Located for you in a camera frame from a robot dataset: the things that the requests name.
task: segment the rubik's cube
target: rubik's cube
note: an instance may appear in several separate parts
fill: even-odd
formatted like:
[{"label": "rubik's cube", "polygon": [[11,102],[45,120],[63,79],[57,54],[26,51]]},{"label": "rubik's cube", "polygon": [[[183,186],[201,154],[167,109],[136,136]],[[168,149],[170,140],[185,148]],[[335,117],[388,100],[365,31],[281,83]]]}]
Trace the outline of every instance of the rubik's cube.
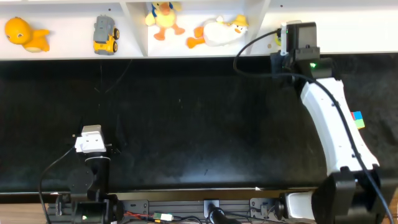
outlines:
[{"label": "rubik's cube", "polygon": [[355,125],[358,129],[365,128],[365,123],[363,122],[362,114],[360,111],[351,112],[351,116],[353,117]]}]

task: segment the white duck plush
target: white duck plush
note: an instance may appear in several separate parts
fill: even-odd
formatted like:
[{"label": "white duck plush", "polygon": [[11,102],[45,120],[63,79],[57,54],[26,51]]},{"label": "white duck plush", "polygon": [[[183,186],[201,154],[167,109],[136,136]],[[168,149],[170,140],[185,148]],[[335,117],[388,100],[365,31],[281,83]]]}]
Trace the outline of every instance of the white duck plush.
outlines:
[{"label": "white duck plush", "polygon": [[195,37],[187,39],[187,45],[190,49],[198,44],[206,44],[210,47],[224,46],[231,44],[248,31],[246,18],[244,15],[238,15],[232,23],[224,22],[219,16],[216,20],[206,21],[203,26],[194,30]]}]

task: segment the white shelf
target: white shelf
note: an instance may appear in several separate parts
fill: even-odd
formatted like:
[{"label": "white shelf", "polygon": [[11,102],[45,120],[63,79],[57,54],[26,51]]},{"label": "white shelf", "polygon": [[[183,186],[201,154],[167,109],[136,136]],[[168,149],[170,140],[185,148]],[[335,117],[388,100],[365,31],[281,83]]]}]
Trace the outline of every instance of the white shelf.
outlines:
[{"label": "white shelf", "polygon": [[[256,37],[280,27],[281,22],[317,23],[318,46],[323,54],[398,52],[398,1],[396,0],[181,0],[177,24],[182,35],[167,30],[166,40],[155,40],[157,26],[147,27],[151,0],[0,0],[0,29],[12,17],[25,19],[36,29],[48,29],[49,52],[33,54],[0,35],[0,60],[86,58],[164,58],[234,56]],[[118,52],[96,55],[93,24],[106,14],[121,32]],[[244,14],[249,23],[245,37],[225,47],[186,46],[194,28],[207,19],[223,16],[232,21]],[[280,49],[274,37],[248,48],[246,55],[267,55]]]}]

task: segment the yellow toy truck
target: yellow toy truck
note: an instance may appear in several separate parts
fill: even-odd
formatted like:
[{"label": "yellow toy truck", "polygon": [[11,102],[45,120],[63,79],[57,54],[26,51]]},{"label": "yellow toy truck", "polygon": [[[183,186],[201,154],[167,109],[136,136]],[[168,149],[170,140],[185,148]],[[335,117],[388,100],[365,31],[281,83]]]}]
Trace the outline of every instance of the yellow toy truck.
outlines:
[{"label": "yellow toy truck", "polygon": [[94,24],[94,52],[99,55],[113,55],[118,51],[119,30],[109,16],[98,16]]}]

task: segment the plush toy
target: plush toy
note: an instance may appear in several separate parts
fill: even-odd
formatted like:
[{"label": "plush toy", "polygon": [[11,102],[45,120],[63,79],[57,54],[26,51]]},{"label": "plush toy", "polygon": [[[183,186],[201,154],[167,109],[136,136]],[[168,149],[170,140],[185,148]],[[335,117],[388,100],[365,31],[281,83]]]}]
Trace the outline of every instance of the plush toy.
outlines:
[{"label": "plush toy", "polygon": [[206,21],[203,26],[197,27],[194,31],[196,38],[188,38],[187,45],[190,49],[198,44],[210,47],[228,45],[243,37],[248,31],[248,26],[243,15],[238,15],[232,23],[224,22],[219,16],[217,20]]},{"label": "plush toy", "polygon": [[165,39],[165,32],[168,28],[173,28],[175,35],[181,35],[185,29],[179,28],[175,23],[177,16],[175,11],[181,11],[181,4],[179,2],[153,2],[152,11],[145,18],[145,23],[148,26],[156,24],[160,27],[160,32],[155,34],[157,40]]},{"label": "plush toy", "polygon": [[32,53],[50,50],[45,39],[45,36],[49,34],[48,30],[33,30],[25,20],[19,17],[12,18],[6,23],[8,40],[13,44],[22,45],[25,50]]}]

